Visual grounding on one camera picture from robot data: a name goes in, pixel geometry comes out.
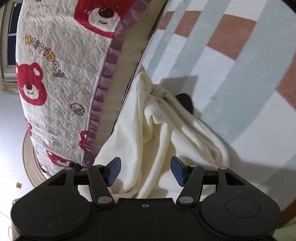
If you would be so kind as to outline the beige headboard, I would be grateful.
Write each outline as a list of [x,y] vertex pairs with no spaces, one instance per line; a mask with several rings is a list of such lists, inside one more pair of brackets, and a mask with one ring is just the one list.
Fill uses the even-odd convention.
[[46,176],[39,166],[28,131],[25,134],[22,147],[23,166],[30,183],[34,188],[46,181]]

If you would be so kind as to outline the light green blanket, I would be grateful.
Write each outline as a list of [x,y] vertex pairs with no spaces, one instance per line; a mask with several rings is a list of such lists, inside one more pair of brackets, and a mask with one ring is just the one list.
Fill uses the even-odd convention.
[[277,241],[296,241],[296,227],[295,223],[290,226],[278,228],[273,237]]

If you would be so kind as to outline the window with beige frame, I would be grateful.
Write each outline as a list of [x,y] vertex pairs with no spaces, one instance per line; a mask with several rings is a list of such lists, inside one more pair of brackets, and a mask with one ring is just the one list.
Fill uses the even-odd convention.
[[22,1],[8,1],[1,7],[1,91],[17,94],[16,29]]

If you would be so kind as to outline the white quilted bear bedspread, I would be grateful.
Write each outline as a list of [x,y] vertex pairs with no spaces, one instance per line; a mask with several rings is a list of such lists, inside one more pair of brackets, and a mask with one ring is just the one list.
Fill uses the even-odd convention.
[[139,41],[164,1],[24,1],[16,35],[16,78],[38,166],[52,176],[89,166],[104,98],[124,42]]

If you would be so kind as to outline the cream zip-up hoodie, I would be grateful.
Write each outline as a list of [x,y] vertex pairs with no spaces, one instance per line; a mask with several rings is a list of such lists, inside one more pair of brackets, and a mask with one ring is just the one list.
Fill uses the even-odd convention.
[[95,159],[106,165],[121,159],[109,191],[119,198],[172,198],[182,191],[170,168],[173,156],[209,171],[229,166],[226,146],[147,73],[135,78],[112,135]]

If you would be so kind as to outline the checkered play mat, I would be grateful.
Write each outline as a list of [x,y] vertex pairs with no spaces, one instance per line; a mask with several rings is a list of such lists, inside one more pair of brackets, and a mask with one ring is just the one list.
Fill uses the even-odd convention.
[[230,168],[295,217],[295,1],[152,1],[140,69],[225,143]]

